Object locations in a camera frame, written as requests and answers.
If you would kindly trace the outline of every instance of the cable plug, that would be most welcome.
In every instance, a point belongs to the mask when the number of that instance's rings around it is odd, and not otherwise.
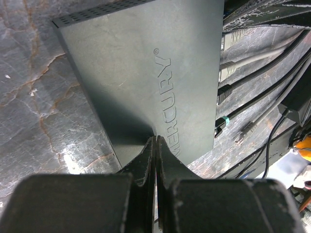
[[[222,37],[221,50],[226,51],[228,48],[238,43],[240,40],[242,40],[246,32],[246,29],[241,29],[224,34]]]
[[[237,70],[235,62],[227,62],[220,65],[219,69],[219,82],[223,82],[226,78],[230,77]]]
[[[245,139],[247,139],[250,135],[253,134],[253,132],[257,129],[258,125],[254,122],[250,122],[245,129],[243,129],[235,139],[235,143],[238,145],[241,145]]]
[[[227,84],[218,89],[217,92],[217,104],[220,105],[232,94],[232,86]]]
[[[229,124],[230,119],[227,116],[223,116],[215,122],[215,138],[219,137],[223,133],[223,129]]]

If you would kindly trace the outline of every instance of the mercury logo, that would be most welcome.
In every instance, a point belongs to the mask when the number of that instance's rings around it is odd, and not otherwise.
[[[157,73],[160,99],[162,103],[163,120],[166,123],[165,136],[171,152],[178,157],[180,155],[178,128],[176,120],[175,94],[173,92],[173,82],[171,71],[171,59],[159,57],[159,50],[155,49],[155,64],[159,67]]]

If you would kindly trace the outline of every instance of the ventilation grille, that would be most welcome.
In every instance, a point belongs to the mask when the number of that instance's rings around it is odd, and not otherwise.
[[[99,16],[114,13],[116,11],[124,10],[133,6],[141,5],[146,2],[151,2],[154,0],[121,0],[108,3],[106,5],[101,5],[98,7],[93,7],[84,11],[79,11],[72,13],[70,15],[61,16],[59,18],[54,18],[52,22],[58,27],[66,27],[74,23],[85,21],[91,18],[96,18]]]

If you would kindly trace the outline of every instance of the gray marble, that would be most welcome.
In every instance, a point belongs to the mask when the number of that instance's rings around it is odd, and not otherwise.
[[[31,174],[113,173],[120,169],[50,25],[53,17],[105,2],[0,0],[0,212],[16,184]],[[297,32],[250,30],[242,42],[222,54],[223,62],[282,45]],[[232,95],[218,108],[217,117],[274,83],[309,46],[310,37],[282,64]],[[245,66],[232,78],[241,78],[267,62]],[[278,120],[277,111],[241,148],[233,139],[277,93],[233,120],[215,140],[215,148],[189,168],[204,178],[213,178],[259,148]],[[281,130],[290,124],[287,122]]]

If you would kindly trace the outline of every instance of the black router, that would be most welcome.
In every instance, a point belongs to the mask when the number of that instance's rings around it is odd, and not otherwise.
[[[189,164],[213,148],[224,0],[121,0],[53,26],[122,166],[152,135]]]

